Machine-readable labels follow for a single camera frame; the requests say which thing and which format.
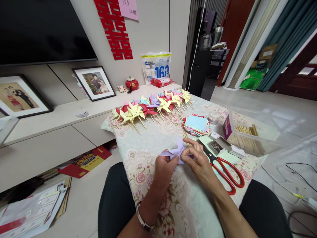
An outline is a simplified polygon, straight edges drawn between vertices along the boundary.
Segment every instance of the floral tablecloth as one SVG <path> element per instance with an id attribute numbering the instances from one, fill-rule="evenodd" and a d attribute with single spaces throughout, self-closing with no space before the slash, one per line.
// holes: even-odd
<path id="1" fill-rule="evenodd" d="M 166 116 L 166 121 L 160 120 L 160 125 L 154 124 L 150 117 L 149 122 L 143 120 L 147 130 L 137 123 L 136 126 L 142 136 L 128 125 L 121 125 L 114 121 L 113 115 L 110 115 L 102 124 L 102 129 L 111 131 L 116 136 L 135 203 L 144 198 L 152 184 L 156 157 L 164 149 L 177 148 L 176 138 L 183 138 L 182 118 L 193 113 L 207 116 L 210 111 L 214 111 L 221 114 L 218 129 L 222 128 L 228 115 L 226 108 L 196 96 L 192 96 L 191 102 L 194 110 L 190 106 L 188 110 L 183 110 L 183 113 L 174 109 L 175 117 L 171 120 Z M 246 124 L 245 118 L 237 119 L 240 120 L 240 124 Z M 235 164 L 245 179 L 245 186 L 237 188 L 236 194 L 232 196 L 238 207 L 249 186 L 252 174 L 260 165 L 261 158 L 252 155 L 247 155 L 245 159 Z M 237 177 L 232 169 L 229 169 L 229 172 Z M 225 180 L 219 175 L 218 178 L 229 190 L 230 187 Z M 213 237 L 224 237 L 209 196 L 210 194 L 200 185 L 187 165 L 177 166 L 159 210 L 153 236 L 210 237 L 212 234 Z"/>

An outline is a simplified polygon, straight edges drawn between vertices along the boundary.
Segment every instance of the red scissors handle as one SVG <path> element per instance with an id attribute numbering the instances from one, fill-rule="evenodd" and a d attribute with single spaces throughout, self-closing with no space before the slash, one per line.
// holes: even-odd
<path id="1" fill-rule="evenodd" d="M 217 170 L 217 172 L 221 175 L 221 177 L 223 177 L 224 180 L 226 180 L 226 182 L 230 185 L 231 187 L 231 191 L 227 191 L 229 195 L 235 195 L 236 189 L 235 186 L 232 184 L 232 182 L 229 180 L 229 178 L 215 165 L 213 165 L 212 163 L 210 163 L 211 166 L 213 166 L 215 168 L 215 170 Z"/>
<path id="2" fill-rule="evenodd" d="M 224 160 L 223 158 L 218 157 L 217 159 L 218 163 L 221 165 L 221 167 L 224 169 L 224 171 L 226 172 L 226 174 L 228 175 L 228 177 L 230 178 L 230 180 L 239 188 L 243 188 L 244 187 L 244 178 L 242 176 L 242 174 L 240 173 L 240 171 L 230 162 Z M 237 181 L 231 176 L 231 174 L 229 173 L 229 171 L 226 169 L 226 167 L 224 166 L 224 164 L 222 163 L 226 163 L 228 164 L 231 168 L 233 168 L 233 170 L 238 174 L 239 179 L 240 179 L 240 184 L 237 183 Z"/>

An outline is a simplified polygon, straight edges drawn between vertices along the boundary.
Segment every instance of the scissors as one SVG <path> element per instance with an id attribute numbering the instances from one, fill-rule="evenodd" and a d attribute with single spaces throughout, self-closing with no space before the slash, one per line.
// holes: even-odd
<path id="1" fill-rule="evenodd" d="M 242 174 L 240 173 L 240 171 L 230 162 L 220 158 L 220 157 L 215 157 L 208 149 L 207 147 L 201 142 L 201 140 L 197 139 L 198 143 L 201 144 L 204 148 L 204 152 L 205 154 L 209 157 L 210 159 L 210 165 L 211 167 L 214 167 L 215 170 L 217 170 L 217 172 L 221 175 L 221 177 L 224 178 L 224 180 L 226 180 L 226 182 L 230 185 L 231 187 L 231 191 L 227 191 L 229 195 L 234 195 L 236 192 L 236 188 L 234 185 L 236 185 L 239 188 L 243 188 L 244 187 L 244 178 L 242 176 Z M 219 168 L 217 168 L 217 166 L 214 165 L 214 161 L 217 161 L 221 167 L 223 168 L 224 172 L 227 174 L 227 176 L 225 175 L 225 173 L 223 173 Z M 224 166 L 224 163 L 228 164 L 231 168 L 234 169 L 234 171 L 238 174 L 239 178 L 240 178 L 240 183 L 238 184 L 236 180 L 234 180 L 234 178 L 231 176 L 231 174 L 229 173 L 229 171 L 226 169 L 226 167 Z"/>

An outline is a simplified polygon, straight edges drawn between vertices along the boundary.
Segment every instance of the wooden door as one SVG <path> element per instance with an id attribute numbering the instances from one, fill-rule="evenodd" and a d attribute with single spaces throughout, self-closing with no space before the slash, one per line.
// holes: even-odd
<path id="1" fill-rule="evenodd" d="M 269 91 L 317 101 L 317 34 Z"/>
<path id="2" fill-rule="evenodd" d="M 221 69 L 217 86 L 221 85 L 225 76 L 225 72 L 229 66 L 234 50 L 237 47 L 254 2 L 255 0 L 230 0 L 228 2 L 229 7 L 224 16 L 224 32 L 222 34 L 221 41 L 227 42 L 227 49 L 230 51 Z"/>

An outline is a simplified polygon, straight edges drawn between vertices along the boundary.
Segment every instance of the plastic storage box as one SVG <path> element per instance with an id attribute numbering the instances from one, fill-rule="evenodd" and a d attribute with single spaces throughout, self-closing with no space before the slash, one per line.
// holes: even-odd
<path id="1" fill-rule="evenodd" d="M 264 111 L 249 110 L 232 106 L 224 123 L 225 139 L 246 153 L 260 157 L 282 148 L 292 148 L 299 137 L 282 130 L 277 118 Z M 258 136 L 240 132 L 236 126 L 256 126 Z"/>

